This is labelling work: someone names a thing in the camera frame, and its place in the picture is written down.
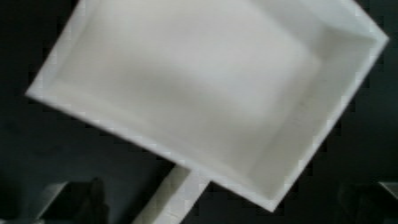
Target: dark object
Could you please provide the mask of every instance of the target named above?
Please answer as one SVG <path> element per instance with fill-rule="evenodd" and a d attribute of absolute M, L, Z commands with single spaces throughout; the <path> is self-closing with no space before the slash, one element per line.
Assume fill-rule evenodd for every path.
<path fill-rule="evenodd" d="M 343 184 L 336 224 L 397 224 L 398 200 L 381 184 Z"/>
<path fill-rule="evenodd" d="M 15 192 L 13 189 L 0 183 L 0 219 L 13 219 L 18 216 L 18 197 L 11 192 Z"/>
<path fill-rule="evenodd" d="M 47 223 L 107 224 L 104 182 L 68 183 L 54 203 L 40 217 Z"/>

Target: white tray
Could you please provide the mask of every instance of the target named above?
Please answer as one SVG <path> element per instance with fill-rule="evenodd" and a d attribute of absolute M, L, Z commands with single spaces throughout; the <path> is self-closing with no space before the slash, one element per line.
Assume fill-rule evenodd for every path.
<path fill-rule="evenodd" d="M 351 0 L 84 0 L 29 96 L 272 211 L 386 41 Z"/>

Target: white plastic tray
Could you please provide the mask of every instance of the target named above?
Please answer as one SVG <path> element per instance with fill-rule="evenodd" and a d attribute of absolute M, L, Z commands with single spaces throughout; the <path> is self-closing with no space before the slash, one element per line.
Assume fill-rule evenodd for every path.
<path fill-rule="evenodd" d="M 272 211 L 386 41 L 351 0 L 84 0 L 29 96 Z"/>

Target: white stick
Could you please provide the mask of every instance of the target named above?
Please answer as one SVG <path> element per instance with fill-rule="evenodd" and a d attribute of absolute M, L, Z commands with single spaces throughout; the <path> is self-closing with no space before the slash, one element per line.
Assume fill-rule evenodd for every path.
<path fill-rule="evenodd" d="M 210 179 L 176 166 L 132 224 L 180 224 L 210 184 Z"/>

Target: black background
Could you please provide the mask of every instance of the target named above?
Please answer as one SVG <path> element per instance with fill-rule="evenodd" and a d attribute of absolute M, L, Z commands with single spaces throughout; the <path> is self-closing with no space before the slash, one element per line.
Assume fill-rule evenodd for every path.
<path fill-rule="evenodd" d="M 391 41 L 278 211 L 212 184 L 187 224 L 335 223 L 340 183 L 398 180 L 398 1 L 359 3 Z M 102 177 L 111 223 L 125 224 L 173 163 L 24 96 L 75 4 L 0 1 L 0 205 L 13 198 L 24 217 L 50 183 Z"/>

